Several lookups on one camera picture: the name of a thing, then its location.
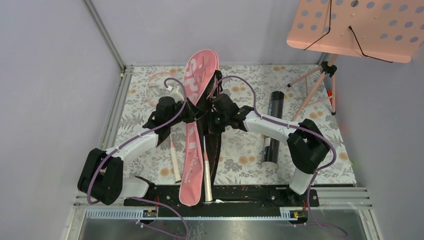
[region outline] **black metal base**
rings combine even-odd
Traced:
[[[293,201],[291,192],[286,190],[287,185],[220,185],[212,187],[213,201],[221,200],[224,203],[204,204],[188,207],[179,200],[180,186],[157,185],[148,192],[153,200],[159,197],[161,203],[167,204],[178,211],[183,217],[280,217],[280,207],[304,206],[306,194]],[[309,203],[311,207],[320,205],[317,191],[310,191]],[[151,206],[151,204],[126,199],[124,206]],[[165,207],[159,206],[159,217],[175,217],[175,214]]]

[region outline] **perforated pink panel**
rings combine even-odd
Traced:
[[[328,31],[330,0],[300,0],[287,44],[305,49]],[[408,63],[424,40],[424,0],[332,0],[331,30],[308,50]]]

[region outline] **black string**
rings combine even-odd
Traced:
[[[328,21],[328,32],[327,32],[326,34],[322,35],[322,37],[318,38],[318,39],[317,39],[316,41],[314,41],[313,43],[311,43],[309,46],[307,46],[307,48],[305,48],[305,49],[304,49],[304,51],[305,51],[306,49],[308,49],[310,46],[314,45],[314,44],[315,44],[316,42],[318,42],[319,40],[321,40],[323,37],[327,36],[327,34],[329,34],[329,33],[330,33],[330,30],[331,30],[331,8],[332,8],[332,2],[333,2],[333,0],[330,0],[330,19],[329,19],[329,21]]]
[[[358,44],[358,46],[359,46],[360,52],[362,53],[362,55],[363,55],[364,57],[368,57],[368,58],[372,58],[372,59],[377,59],[377,60],[380,60],[380,61],[383,61],[383,62],[387,62],[387,63],[393,63],[392,61],[387,61],[387,60],[384,60],[384,59],[381,59],[381,58],[377,58],[377,57],[373,57],[373,56],[368,56],[368,55],[366,55],[366,54],[364,53],[364,51],[362,51],[362,47],[361,47],[361,45],[359,44],[359,41],[358,41],[357,35],[355,34],[354,30],[352,29],[352,26],[349,26],[349,29],[352,31],[353,36],[355,37],[356,43],[357,43],[357,44]]]

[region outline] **white stick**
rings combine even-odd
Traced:
[[[206,152],[206,138],[203,138],[203,147],[204,147],[204,154],[203,154],[203,160],[204,160],[204,200],[205,202],[211,202],[212,201],[212,187],[211,187],[211,173],[209,172],[209,159],[208,154]]]
[[[171,140],[171,158],[172,158],[173,174],[175,176],[175,183],[179,183],[181,182],[181,175],[180,175],[180,167],[178,166],[177,151],[175,150],[174,141],[172,140],[171,135],[169,135],[169,139]]]

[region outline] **pink music stand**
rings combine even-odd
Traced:
[[[331,67],[338,55],[366,58],[364,54],[390,62],[408,63],[424,40],[424,2],[417,0],[300,0],[287,44],[293,48],[331,53]],[[318,42],[313,42],[329,33]],[[321,70],[319,66],[288,85],[307,81]],[[323,71],[300,106],[293,121],[309,105],[332,99],[336,114],[336,75],[332,76],[332,95],[309,103],[327,72]]]

